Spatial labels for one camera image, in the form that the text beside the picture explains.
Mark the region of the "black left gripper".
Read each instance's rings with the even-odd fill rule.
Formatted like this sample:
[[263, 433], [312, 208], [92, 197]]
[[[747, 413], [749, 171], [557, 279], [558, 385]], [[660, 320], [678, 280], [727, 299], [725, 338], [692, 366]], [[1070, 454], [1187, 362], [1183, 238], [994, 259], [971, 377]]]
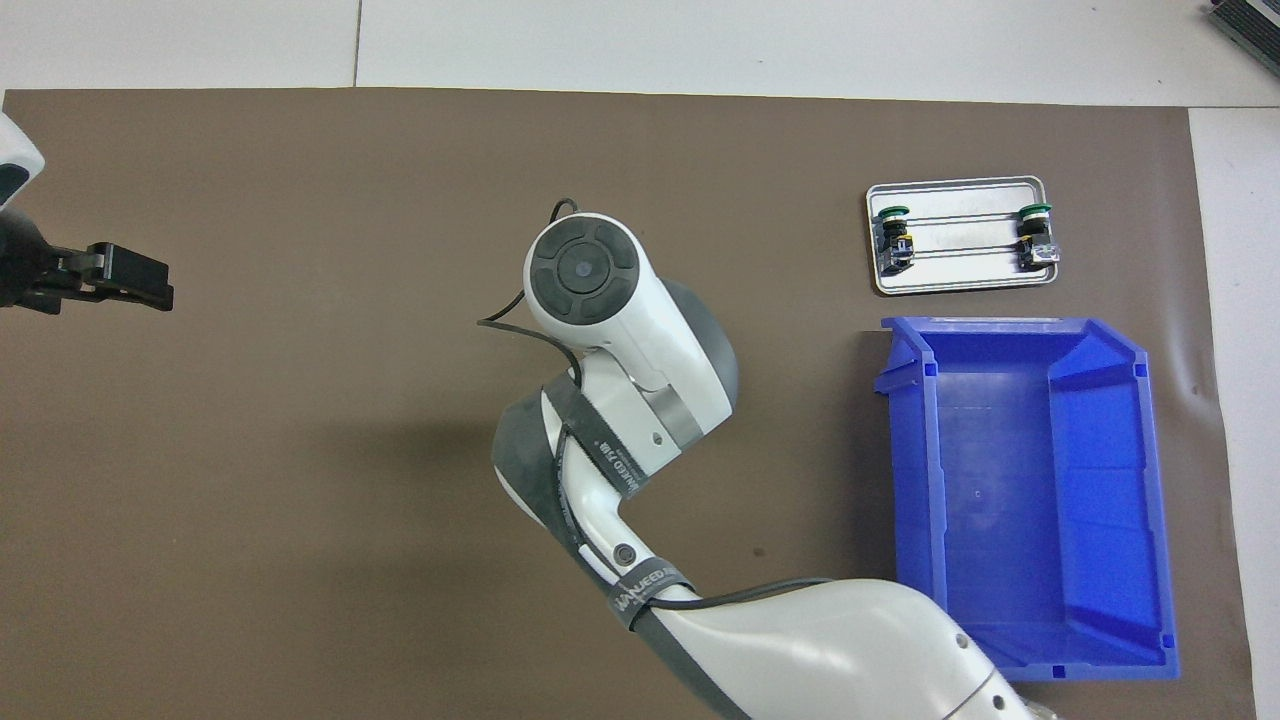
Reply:
[[[50, 272], [54, 293], [37, 292]], [[37, 225], [22, 211], [3, 210], [1, 305], [55, 316], [63, 299], [140, 304], [169, 313], [174, 288], [168, 264], [118, 243], [92, 243], [83, 251], [60, 249], [56, 265], [56, 255]]]

